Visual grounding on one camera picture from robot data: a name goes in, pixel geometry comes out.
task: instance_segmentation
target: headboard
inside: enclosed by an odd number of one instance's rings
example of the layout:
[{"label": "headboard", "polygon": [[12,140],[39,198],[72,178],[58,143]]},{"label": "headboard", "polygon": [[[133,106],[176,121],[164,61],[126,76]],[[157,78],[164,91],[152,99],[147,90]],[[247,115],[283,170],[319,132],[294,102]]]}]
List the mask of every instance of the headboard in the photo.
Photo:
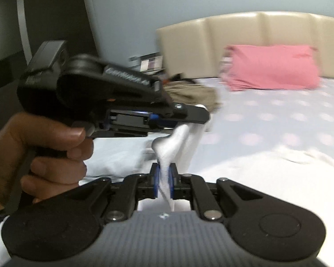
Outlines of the headboard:
[{"label": "headboard", "polygon": [[318,49],[321,75],[334,77],[334,18],[297,12],[248,12],[191,20],[157,29],[169,76],[217,77],[224,47],[307,44]]}]

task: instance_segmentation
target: gray plastic base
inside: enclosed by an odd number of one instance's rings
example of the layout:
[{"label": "gray plastic base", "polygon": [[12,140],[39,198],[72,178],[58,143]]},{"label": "gray plastic base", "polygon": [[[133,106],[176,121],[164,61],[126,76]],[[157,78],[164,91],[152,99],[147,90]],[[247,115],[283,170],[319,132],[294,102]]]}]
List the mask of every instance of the gray plastic base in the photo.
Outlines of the gray plastic base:
[{"label": "gray plastic base", "polygon": [[316,258],[291,263],[257,258],[236,245],[222,224],[202,221],[194,211],[136,211],[127,221],[107,224],[97,240],[74,257],[55,262],[15,257],[6,266],[325,267]]}]

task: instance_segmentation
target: polka dot bedsheet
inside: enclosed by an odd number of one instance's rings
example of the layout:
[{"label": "polka dot bedsheet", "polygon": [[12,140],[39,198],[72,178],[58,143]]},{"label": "polka dot bedsheet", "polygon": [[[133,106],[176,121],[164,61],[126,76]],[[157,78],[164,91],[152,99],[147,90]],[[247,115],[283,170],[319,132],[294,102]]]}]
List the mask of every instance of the polka dot bedsheet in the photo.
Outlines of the polka dot bedsheet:
[{"label": "polka dot bedsheet", "polygon": [[193,156],[189,171],[271,150],[316,148],[334,158],[334,79],[322,78],[316,90],[230,92],[218,78],[198,79],[215,87],[221,102],[212,128]]}]

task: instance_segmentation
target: metal bolt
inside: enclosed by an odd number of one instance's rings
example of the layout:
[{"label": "metal bolt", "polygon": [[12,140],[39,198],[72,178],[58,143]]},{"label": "metal bolt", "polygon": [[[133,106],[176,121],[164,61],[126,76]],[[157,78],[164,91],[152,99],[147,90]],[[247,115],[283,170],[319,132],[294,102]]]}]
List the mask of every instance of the metal bolt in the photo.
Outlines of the metal bolt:
[{"label": "metal bolt", "polygon": [[110,221],[120,221],[122,218],[124,218],[124,213],[120,211],[110,211],[106,217]]},{"label": "metal bolt", "polygon": [[204,212],[204,217],[206,217],[209,220],[217,220],[222,217],[222,213],[219,212],[218,210],[207,210]]}]

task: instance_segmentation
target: pink pillowcase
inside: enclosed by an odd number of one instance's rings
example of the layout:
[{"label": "pink pillowcase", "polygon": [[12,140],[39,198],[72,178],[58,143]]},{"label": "pink pillowcase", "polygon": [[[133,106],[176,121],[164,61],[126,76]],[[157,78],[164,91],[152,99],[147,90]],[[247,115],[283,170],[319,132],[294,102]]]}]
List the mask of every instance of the pink pillowcase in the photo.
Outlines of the pink pillowcase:
[{"label": "pink pillowcase", "polygon": [[231,91],[314,89],[319,85],[314,48],[308,45],[231,45],[226,50],[231,53],[232,66],[222,79]]}]

